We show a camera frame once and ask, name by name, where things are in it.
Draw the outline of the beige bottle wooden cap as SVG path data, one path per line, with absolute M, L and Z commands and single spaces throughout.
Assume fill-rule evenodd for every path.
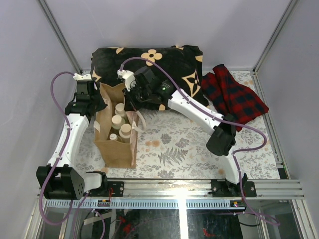
M 121 116 L 125 120 L 127 120 L 127 114 L 125 111 L 125 105 L 123 103 L 118 103 L 115 106 L 115 114 Z

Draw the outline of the green bottle wooden cap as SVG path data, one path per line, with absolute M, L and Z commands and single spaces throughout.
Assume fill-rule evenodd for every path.
M 121 126 L 126 123 L 125 119 L 119 115 L 114 115 L 111 121 L 112 121 L 112 128 L 117 131 L 119 131 Z

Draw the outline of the yellow liquid bottle white cap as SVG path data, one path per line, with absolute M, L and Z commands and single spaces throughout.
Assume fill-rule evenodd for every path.
M 109 135 L 109 140 L 117 141 L 118 140 L 118 136 L 115 133 L 111 133 Z

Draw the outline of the cream bottle wooden cap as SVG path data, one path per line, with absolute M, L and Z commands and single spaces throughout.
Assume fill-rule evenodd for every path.
M 119 130 L 119 135 L 123 143 L 130 143 L 132 127 L 130 124 L 123 124 Z

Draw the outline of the brown jute canvas bag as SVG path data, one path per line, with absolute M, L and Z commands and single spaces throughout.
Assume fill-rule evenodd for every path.
M 140 129 L 133 129 L 130 134 L 130 142 L 110 140 L 110 134 L 115 133 L 112 128 L 112 117 L 115 115 L 115 106 L 125 102 L 123 89 L 125 85 L 120 83 L 114 87 L 101 83 L 100 94 L 107 106 L 96 113 L 94 121 L 94 143 L 109 168 L 135 168 L 137 156 L 138 134 Z

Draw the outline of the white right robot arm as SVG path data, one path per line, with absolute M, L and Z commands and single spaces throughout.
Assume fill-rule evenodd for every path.
M 179 89 L 171 78 L 162 81 L 147 67 L 136 72 L 120 69 L 117 71 L 125 88 L 125 109 L 139 111 L 146 106 L 163 105 L 195 121 L 210 136 L 207 149 L 214 155 L 222 157 L 228 193 L 239 196 L 245 191 L 240 172 L 232 153 L 234 152 L 236 127 L 231 115 L 218 114 L 198 101 L 192 99 L 184 90 Z

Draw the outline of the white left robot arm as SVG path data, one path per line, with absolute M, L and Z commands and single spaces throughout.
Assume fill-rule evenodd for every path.
M 100 197 L 109 191 L 104 173 L 80 173 L 75 168 L 79 146 L 91 118 L 107 106 L 93 80 L 80 80 L 76 88 L 64 110 L 66 120 L 55 153 L 46 166 L 39 166 L 36 171 L 46 199 L 79 200 L 90 190 Z

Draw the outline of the black floral blanket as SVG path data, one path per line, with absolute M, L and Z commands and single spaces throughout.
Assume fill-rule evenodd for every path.
M 163 68 L 189 96 L 204 106 L 208 100 L 201 88 L 202 56 L 197 46 L 184 45 L 164 48 L 131 48 L 106 47 L 99 48 L 91 55 L 91 77 L 99 83 L 114 87 L 121 83 L 117 71 L 120 65 L 132 57 L 142 57 L 145 60 L 132 60 L 125 64 L 124 69 L 136 72 L 140 68 L 150 68 L 159 80 L 167 79 L 166 75 L 157 67 L 155 62 Z

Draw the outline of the floral patterned table mat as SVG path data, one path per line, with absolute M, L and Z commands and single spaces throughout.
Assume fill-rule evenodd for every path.
M 104 171 L 109 178 L 221 179 L 222 160 L 206 148 L 209 136 L 194 121 L 175 111 L 143 110 L 147 129 L 138 135 L 136 166 L 108 168 L 94 144 L 90 125 L 82 138 L 76 168 L 81 173 Z M 262 145 L 267 134 L 263 117 L 248 123 L 236 134 L 236 157 L 249 179 L 279 179 L 277 159 L 270 143 Z

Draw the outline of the red black plaid cloth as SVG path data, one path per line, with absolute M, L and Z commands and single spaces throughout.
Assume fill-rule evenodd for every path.
M 231 114 L 239 124 L 247 124 L 269 112 L 269 107 L 249 87 L 237 82 L 223 64 L 202 76 L 200 86 L 206 100 L 218 113 Z

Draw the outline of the aluminium mounting rail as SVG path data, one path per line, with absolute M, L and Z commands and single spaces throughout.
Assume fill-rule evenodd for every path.
M 125 199 L 209 199 L 215 198 L 216 187 L 209 179 L 108 179 L 108 183 L 122 181 Z M 299 180 L 251 179 L 245 184 L 248 200 L 303 200 Z

